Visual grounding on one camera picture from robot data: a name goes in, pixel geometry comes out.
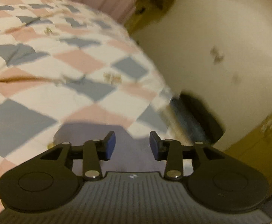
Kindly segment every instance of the bed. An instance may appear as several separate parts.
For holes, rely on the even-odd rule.
[[[86,138],[123,130],[131,139],[122,145],[151,154],[150,131],[172,138],[159,116],[170,99],[153,62],[108,15],[68,0],[0,0],[0,176],[75,123],[89,126]]]

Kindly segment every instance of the ribbed rubber surface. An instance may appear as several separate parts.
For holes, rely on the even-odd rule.
[[[0,214],[0,224],[267,224],[260,210],[221,214],[196,203],[182,184],[163,180],[159,173],[108,173],[87,182],[66,205],[40,214],[10,209]]]

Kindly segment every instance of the wooden cabinet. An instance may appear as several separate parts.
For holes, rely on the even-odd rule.
[[[226,153],[262,172],[272,195],[272,114]]]

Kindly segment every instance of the gray square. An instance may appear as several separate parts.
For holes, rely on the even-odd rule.
[[[6,100],[0,105],[0,156],[5,157],[56,120]]]
[[[35,50],[22,43],[17,45],[0,45],[0,56],[5,60],[6,65],[20,65],[28,61],[34,61],[48,55],[45,52],[35,52]]]
[[[32,24],[53,24],[49,19],[37,19]]]
[[[135,79],[140,79],[144,75],[147,74],[148,70],[139,65],[136,61],[134,61],[131,57],[127,57],[115,64],[113,67],[119,69],[120,71],[126,73],[130,77]]]
[[[163,122],[160,115],[153,109],[151,105],[146,108],[142,115],[139,116],[137,121],[148,123],[161,132],[167,132],[167,125]]]
[[[0,6],[0,11],[14,11],[15,9],[12,6],[4,5]]]
[[[31,23],[34,20],[38,19],[38,18],[33,18],[28,16],[17,16],[17,18],[21,20],[22,23],[26,23],[26,24]]]
[[[116,88],[115,86],[104,84],[104,83],[93,82],[93,81],[87,80],[86,78],[82,78],[77,81],[74,81],[74,80],[68,81],[66,85],[70,88],[73,88],[78,93],[85,94],[86,96],[88,96],[95,102],[103,99],[105,96],[107,96]]]
[[[65,20],[69,24],[71,24],[72,28],[86,27],[86,24],[80,24],[78,21],[74,20],[73,18],[65,18]]]
[[[53,9],[53,7],[47,5],[47,4],[29,4],[29,6],[31,6],[33,9],[40,9],[40,8],[51,8]]]
[[[73,5],[64,4],[64,6],[70,9],[72,13],[80,13],[80,11],[77,8],[75,8]]]
[[[84,39],[80,39],[80,38],[61,39],[60,41],[61,42],[64,41],[67,44],[78,46],[79,48],[101,44],[95,40],[84,40]]]
[[[93,19],[92,22],[99,25],[102,29],[111,29],[111,26],[106,24],[104,21]]]

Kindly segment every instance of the black plastic device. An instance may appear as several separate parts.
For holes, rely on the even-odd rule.
[[[99,161],[111,158],[113,131],[83,146],[61,143],[9,170],[0,178],[0,224],[269,222],[258,210],[268,182],[257,170],[202,142],[183,146],[152,131],[149,144],[157,161],[167,160],[164,177],[102,176]],[[75,159],[83,159],[81,176],[71,171]],[[183,159],[192,160],[190,176]]]

